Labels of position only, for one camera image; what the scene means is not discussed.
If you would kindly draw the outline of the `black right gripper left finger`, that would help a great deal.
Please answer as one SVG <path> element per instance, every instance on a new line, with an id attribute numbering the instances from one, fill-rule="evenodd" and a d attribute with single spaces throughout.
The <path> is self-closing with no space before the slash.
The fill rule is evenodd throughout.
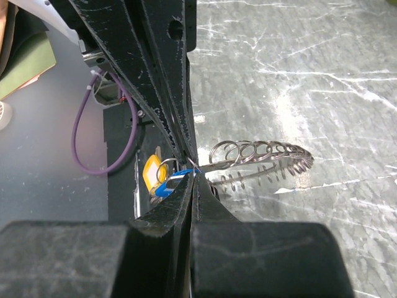
<path id="1" fill-rule="evenodd" d="M 188 297 L 194 177 L 123 223 L 16 221 L 1 231 L 2 297 Z"/>

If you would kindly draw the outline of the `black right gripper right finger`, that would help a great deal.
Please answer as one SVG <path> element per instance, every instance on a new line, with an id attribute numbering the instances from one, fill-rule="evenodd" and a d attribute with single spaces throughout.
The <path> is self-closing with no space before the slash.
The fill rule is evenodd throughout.
<path id="1" fill-rule="evenodd" d="M 242 222 L 202 174 L 192 193 L 195 297 L 353 297 L 339 245 L 315 222 Z"/>

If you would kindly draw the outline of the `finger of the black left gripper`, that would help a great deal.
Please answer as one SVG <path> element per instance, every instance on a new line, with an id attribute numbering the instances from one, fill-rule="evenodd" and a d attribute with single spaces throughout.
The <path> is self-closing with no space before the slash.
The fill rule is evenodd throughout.
<path id="1" fill-rule="evenodd" d="M 184 1 L 142 1 L 150 50 L 165 91 L 164 110 L 176 140 L 175 157 L 181 163 L 196 159 L 185 34 Z"/>
<path id="2" fill-rule="evenodd" d="M 71 1 L 72 6 L 134 99 L 161 129 L 174 151 L 165 91 L 150 50 L 142 1 Z"/>

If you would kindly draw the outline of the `blue key tag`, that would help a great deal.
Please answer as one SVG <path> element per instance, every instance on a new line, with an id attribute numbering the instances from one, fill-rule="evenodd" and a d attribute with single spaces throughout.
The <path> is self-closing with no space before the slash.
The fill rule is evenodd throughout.
<path id="1" fill-rule="evenodd" d="M 185 169 L 175 172 L 155 190 L 155 196 L 163 199 L 167 198 L 170 194 L 174 192 L 175 188 L 179 185 L 184 176 L 192 172 L 193 169 Z"/>

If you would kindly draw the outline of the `yellow key tag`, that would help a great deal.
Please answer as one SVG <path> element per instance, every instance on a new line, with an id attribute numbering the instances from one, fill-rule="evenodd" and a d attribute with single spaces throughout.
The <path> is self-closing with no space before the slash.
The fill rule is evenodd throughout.
<path id="1" fill-rule="evenodd" d="M 166 164 L 162 164 L 161 157 L 161 147 L 157 146 L 154 154 L 147 159 L 143 168 L 143 179 L 151 196 L 167 178 L 168 167 Z"/>

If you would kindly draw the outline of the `metal disc with key rings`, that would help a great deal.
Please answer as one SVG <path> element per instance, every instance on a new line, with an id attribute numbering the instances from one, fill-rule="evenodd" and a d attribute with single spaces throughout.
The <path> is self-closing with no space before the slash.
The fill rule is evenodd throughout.
<path id="1" fill-rule="evenodd" d="M 222 174 L 217 181 L 209 180 L 212 189 L 220 189 L 222 192 L 237 187 L 245 189 L 244 181 L 250 178 L 265 176 L 268 182 L 285 180 L 287 175 L 301 175 L 313 167 L 314 157 L 301 146 L 288 142 L 278 141 L 249 141 L 249 140 L 225 140 L 217 143 L 208 155 L 208 164 L 200 166 L 192 159 L 187 159 L 190 164 L 201 173 L 212 171 L 226 171 L 247 165 L 256 165 L 257 171 L 248 174 Z"/>

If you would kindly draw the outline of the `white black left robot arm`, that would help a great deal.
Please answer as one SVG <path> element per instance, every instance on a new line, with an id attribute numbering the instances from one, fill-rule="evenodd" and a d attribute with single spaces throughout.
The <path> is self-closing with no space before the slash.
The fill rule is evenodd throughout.
<path id="1" fill-rule="evenodd" d="M 197 159 L 188 53 L 196 1 L 17 1 L 115 72 L 181 162 Z"/>

